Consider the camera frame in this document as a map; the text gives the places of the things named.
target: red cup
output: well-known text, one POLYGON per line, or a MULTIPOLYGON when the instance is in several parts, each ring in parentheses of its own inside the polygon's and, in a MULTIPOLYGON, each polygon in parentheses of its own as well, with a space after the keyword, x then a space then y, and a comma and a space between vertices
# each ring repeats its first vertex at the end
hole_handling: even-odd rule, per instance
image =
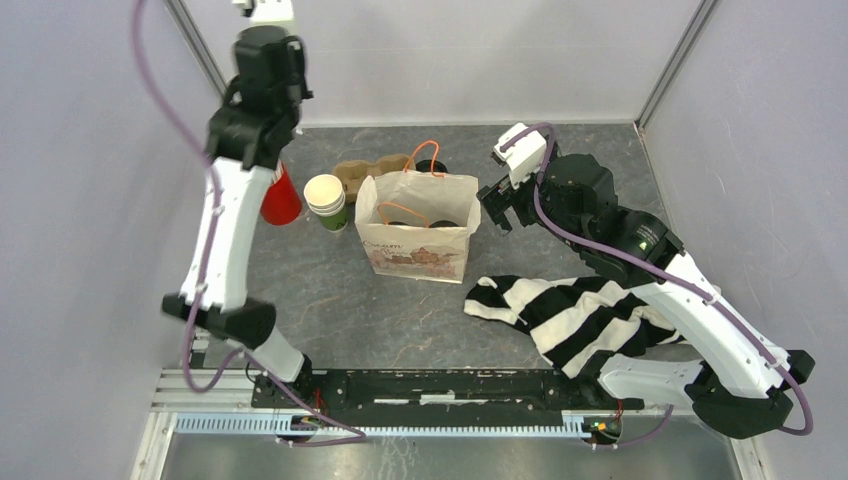
POLYGON ((294 221, 303 210, 303 203, 297 196, 297 190, 291 181, 286 166, 280 161, 277 166, 276 180, 265 193, 259 213, 271 225, 286 225, 294 221))

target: cardboard cup holder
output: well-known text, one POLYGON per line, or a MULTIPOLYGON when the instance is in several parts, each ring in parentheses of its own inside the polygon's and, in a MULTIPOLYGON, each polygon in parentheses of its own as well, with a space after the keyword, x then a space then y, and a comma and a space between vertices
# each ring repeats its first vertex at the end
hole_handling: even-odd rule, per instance
POLYGON ((379 177, 384 173, 399 172, 403 170, 406 162, 409 161, 409 155, 396 153, 394 155, 386 155, 376 162, 367 162, 365 160, 348 160, 336 165, 333 168, 333 175, 342 181, 342 186, 345 191, 345 203, 355 203, 356 195, 359 193, 359 187, 366 177, 379 177))

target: gray speckled floor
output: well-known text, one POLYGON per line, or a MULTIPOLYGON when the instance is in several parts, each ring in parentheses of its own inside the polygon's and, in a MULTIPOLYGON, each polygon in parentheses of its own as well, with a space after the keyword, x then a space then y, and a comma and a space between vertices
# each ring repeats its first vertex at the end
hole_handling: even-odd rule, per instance
MULTIPOLYGON (((506 171, 489 152, 506 126, 339 128, 307 130, 283 157, 302 191, 312 176, 343 160, 409 153, 436 139, 451 173, 491 185, 506 171)), ((615 176, 622 205, 665 219, 656 182, 630 125, 559 127, 563 153, 590 153, 615 176)), ((506 237, 485 213, 471 237, 462 285, 375 275, 356 229, 332 234, 307 212, 285 227, 260 221, 250 255, 251 296, 276 304, 277 325, 318 368, 547 368, 532 341, 506 325, 462 313, 465 294, 484 275, 559 279, 591 274, 577 256, 539 227, 506 237)), ((210 345, 217 366, 226 346, 210 345)))

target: paper cup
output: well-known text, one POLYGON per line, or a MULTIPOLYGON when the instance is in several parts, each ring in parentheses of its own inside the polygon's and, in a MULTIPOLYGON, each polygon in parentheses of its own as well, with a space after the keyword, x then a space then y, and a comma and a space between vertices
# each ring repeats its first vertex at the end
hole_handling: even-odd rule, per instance
POLYGON ((313 177, 303 188, 303 196, 324 228, 337 232, 347 226, 344 187, 335 175, 313 177))

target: metal corner post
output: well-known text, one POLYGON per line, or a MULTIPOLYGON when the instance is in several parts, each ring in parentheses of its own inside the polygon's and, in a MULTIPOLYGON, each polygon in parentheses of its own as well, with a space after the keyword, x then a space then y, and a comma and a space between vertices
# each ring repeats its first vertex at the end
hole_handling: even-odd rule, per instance
POLYGON ((668 59, 668 63, 666 63, 662 74, 660 74, 657 84, 654 85, 654 89, 648 96, 648 101, 645 102, 645 106, 642 107, 642 111, 636 118, 635 123, 639 131, 644 129, 648 122, 651 121, 651 117, 656 112, 657 106, 674 81, 674 77, 677 76, 677 72, 680 71, 680 66, 689 55, 692 45, 694 45, 695 40, 697 40, 698 35, 700 35, 701 30, 710 18, 710 15, 712 15, 718 2, 719 0, 701 0, 701 3, 695 10, 695 14, 692 16, 692 19, 689 20, 689 25, 686 26, 683 36, 680 37, 680 41, 677 42, 677 46, 674 48, 671 58, 668 59))
POLYGON ((191 18, 191 13, 188 11, 185 2, 183 0, 163 1, 168 11, 174 17, 174 23, 177 24, 183 37, 185 37, 191 53, 197 59, 200 69, 203 70, 203 74, 209 80, 209 84, 212 85, 218 96, 223 96, 224 91, 227 89, 227 82, 224 79, 224 75, 221 74, 221 70, 218 68, 218 64, 215 62, 215 57, 212 56, 209 46, 203 40, 203 35, 200 34, 197 24, 191 18))

